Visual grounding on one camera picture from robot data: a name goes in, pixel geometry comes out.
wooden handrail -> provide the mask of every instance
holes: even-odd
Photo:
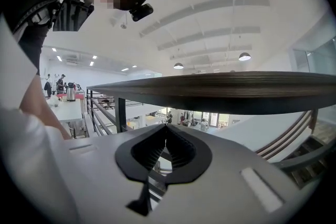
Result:
[[[267,156],[265,159],[271,159],[272,157],[274,157],[275,155],[277,155],[279,152],[281,152],[282,150],[284,150],[286,147],[288,147],[296,138],[299,137],[299,135],[301,133],[303,133],[303,131],[309,126],[310,122],[307,122],[304,127],[302,128],[302,130],[300,132],[298,132],[294,138],[287,144],[283,145],[282,147],[278,148],[278,150],[274,151],[271,155]]]
[[[257,150],[256,153],[260,153],[264,150],[266,150],[267,148],[269,148],[270,146],[272,146],[273,144],[275,144],[276,142],[278,142],[280,139],[282,139],[284,136],[286,136],[302,119],[303,117],[308,113],[308,111],[303,112],[302,115],[295,121],[295,123],[293,123],[286,131],[284,131],[278,138],[276,138],[275,140],[273,140],[272,142],[268,143],[266,146],[263,146],[261,149]]]
[[[295,129],[292,131],[292,133],[290,134],[290,135],[288,135],[287,137],[285,137],[285,139],[281,142],[281,143],[279,143],[279,144],[277,144],[275,147],[272,147],[274,144],[276,144],[276,142],[274,142],[274,143],[272,143],[272,145],[270,145],[269,147],[270,147],[270,149],[269,150],[267,150],[266,152],[263,152],[262,154],[260,154],[260,156],[261,157],[265,157],[265,156],[267,156],[268,154],[270,154],[271,152],[273,152],[274,150],[276,150],[277,148],[279,148],[279,147],[281,147],[283,144],[285,144],[291,137],[293,137],[301,128],[302,128],[302,126],[308,121],[308,124],[309,124],[309,122],[310,122],[310,116],[311,116],[311,111],[308,113],[308,116],[306,117],[306,119],[304,120],[304,121],[302,121],[299,125],[297,125],[296,127],[295,127]]]
[[[141,103],[227,114],[294,113],[336,104],[336,76],[303,72],[197,74],[88,89]]]

black metal post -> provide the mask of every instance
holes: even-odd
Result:
[[[88,111],[89,114],[89,89],[86,89],[86,110]]]
[[[114,97],[115,110],[116,110],[116,127],[117,133],[123,132],[122,127],[126,125],[126,102],[123,98]]]
[[[91,117],[92,117],[92,125],[93,125],[93,130],[96,131],[96,125],[95,121],[93,120],[94,118],[94,113],[93,113],[93,101],[92,101],[92,90],[90,90],[90,101],[91,101]]]

white ceiling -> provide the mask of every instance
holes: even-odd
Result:
[[[139,66],[133,68],[132,64],[127,62],[118,61],[115,59],[110,59],[107,57],[97,57],[93,59],[93,55],[86,54],[78,51],[70,51],[56,48],[56,52],[49,47],[42,48],[42,55],[51,61],[55,61],[57,63],[61,63],[63,65],[77,66],[79,68],[86,67],[92,68],[94,70],[101,70],[107,72],[113,72],[118,74],[132,74],[134,72],[139,73],[141,71],[147,72],[148,70],[141,68]],[[62,62],[59,62],[57,56],[60,56]]]
[[[206,70],[243,71],[258,67],[271,54],[291,46],[324,14],[325,0],[148,0],[154,13],[134,23],[125,12],[95,11],[78,33],[51,33],[47,46],[134,62],[164,75]],[[238,61],[242,52],[248,62]]]

table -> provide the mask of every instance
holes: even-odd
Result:
[[[53,111],[59,122],[68,123],[69,128],[73,129],[74,138],[76,138],[74,122],[81,121],[83,119],[80,103],[81,100],[77,99],[74,102],[59,102],[57,107],[51,107],[51,110]]]

staircase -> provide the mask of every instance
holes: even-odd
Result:
[[[297,150],[286,159],[295,158],[313,152],[322,147],[324,143],[314,136],[310,136]],[[312,179],[319,177],[328,168],[328,157],[322,158],[305,168],[287,172],[286,174],[300,187],[304,187]]]

